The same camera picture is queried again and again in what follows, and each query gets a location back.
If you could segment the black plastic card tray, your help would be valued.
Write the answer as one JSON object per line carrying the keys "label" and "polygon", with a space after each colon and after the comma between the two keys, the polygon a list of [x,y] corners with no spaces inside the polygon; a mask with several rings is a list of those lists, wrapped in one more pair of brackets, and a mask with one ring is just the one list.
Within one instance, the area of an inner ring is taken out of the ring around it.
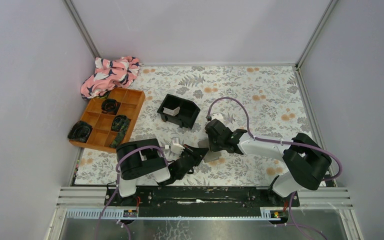
{"label": "black plastic card tray", "polygon": [[178,125],[180,128],[192,129],[201,109],[191,100],[167,94],[157,109],[164,122]]}

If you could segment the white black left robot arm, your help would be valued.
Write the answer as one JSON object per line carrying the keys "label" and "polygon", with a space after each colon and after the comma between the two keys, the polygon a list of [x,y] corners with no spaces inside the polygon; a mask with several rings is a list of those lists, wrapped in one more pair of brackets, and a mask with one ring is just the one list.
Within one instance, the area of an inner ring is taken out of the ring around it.
{"label": "white black left robot arm", "polygon": [[207,147],[192,147],[181,144],[178,137],[164,148],[178,155],[178,159],[167,161],[163,148],[158,146],[156,138],[130,141],[116,147],[118,162],[115,170],[116,199],[124,206],[132,204],[137,190],[137,179],[153,175],[159,186],[171,185],[187,174],[194,173],[209,152]]}

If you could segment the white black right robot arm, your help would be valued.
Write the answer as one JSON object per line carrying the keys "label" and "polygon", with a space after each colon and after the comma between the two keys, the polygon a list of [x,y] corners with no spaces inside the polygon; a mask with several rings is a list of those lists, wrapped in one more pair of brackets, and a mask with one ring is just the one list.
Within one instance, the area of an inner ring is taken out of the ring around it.
{"label": "white black right robot arm", "polygon": [[291,142],[261,138],[244,129],[232,131],[218,119],[211,120],[204,129],[212,152],[263,156],[285,163],[288,172],[276,177],[266,193],[273,206],[281,205],[298,190],[316,191],[332,163],[331,157],[304,133],[298,133]]}

